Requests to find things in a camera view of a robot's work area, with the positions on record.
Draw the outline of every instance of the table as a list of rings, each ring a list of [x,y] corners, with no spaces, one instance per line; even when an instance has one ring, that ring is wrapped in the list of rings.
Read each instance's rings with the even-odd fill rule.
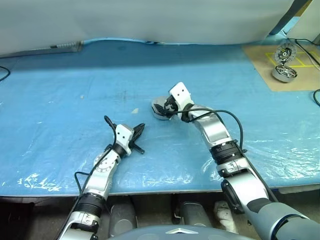
[[[320,182],[320,108],[309,91],[272,92],[240,45],[96,41],[83,51],[0,59],[0,196],[74,196],[113,141],[104,122],[145,123],[111,194],[220,191],[221,178],[191,123],[153,117],[151,101],[184,82],[192,99],[240,119],[244,148],[271,187]],[[233,136],[236,122],[223,115]]]

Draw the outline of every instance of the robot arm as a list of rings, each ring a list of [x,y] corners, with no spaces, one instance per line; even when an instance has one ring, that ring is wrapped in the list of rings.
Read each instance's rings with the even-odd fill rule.
[[[318,239],[320,228],[315,221],[286,204],[269,200],[268,186],[215,111],[194,104],[182,82],[169,94],[153,101],[154,115],[164,120],[177,114],[182,121],[194,123],[224,178],[221,188],[230,207],[246,214],[262,240]]]
[[[101,212],[108,198],[112,178],[121,159],[131,154],[132,149],[145,151],[135,144],[145,124],[134,128],[118,124],[115,128],[116,142],[108,145],[94,160],[95,169],[86,181],[84,189],[70,214],[59,240],[97,240]]]

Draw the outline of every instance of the plastic wrap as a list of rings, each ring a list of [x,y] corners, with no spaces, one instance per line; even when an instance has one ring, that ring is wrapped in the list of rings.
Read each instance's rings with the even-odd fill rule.
[[[119,164],[111,194],[219,191],[221,178],[197,129],[153,117],[151,101],[183,81],[195,103],[233,112],[246,154],[271,187],[320,182],[320,109],[308,91],[272,92],[241,46],[100,41],[82,52],[0,59],[0,195],[77,195],[112,143],[104,122],[145,123]],[[239,139],[236,122],[224,122]]]

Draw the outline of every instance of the white backdrop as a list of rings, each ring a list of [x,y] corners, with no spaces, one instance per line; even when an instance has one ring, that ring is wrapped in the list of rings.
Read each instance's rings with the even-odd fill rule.
[[[265,38],[293,0],[0,0],[0,54],[100,37],[239,44]]]

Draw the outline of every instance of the floor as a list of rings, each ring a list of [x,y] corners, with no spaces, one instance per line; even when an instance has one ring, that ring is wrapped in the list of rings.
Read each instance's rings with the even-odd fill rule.
[[[307,215],[310,219],[320,223],[320,191],[305,191],[300,193],[276,193],[280,202],[286,203]],[[121,200],[120,196],[112,196],[108,200],[108,207],[104,211],[101,227],[98,231],[100,240],[108,238],[109,210],[110,207]],[[203,205],[212,225],[216,228],[223,227],[213,215],[215,201],[223,200],[222,193],[189,193],[189,194],[153,194],[131,196],[134,204],[138,227],[150,225],[172,224],[171,206],[176,202],[195,201]],[[73,197],[57,198],[0,198],[0,208],[9,217],[1,219],[2,232],[8,240],[53,240],[59,232],[61,225],[68,216],[74,202]],[[248,225],[245,215],[233,214],[236,228],[240,235],[259,240],[254,227]]]

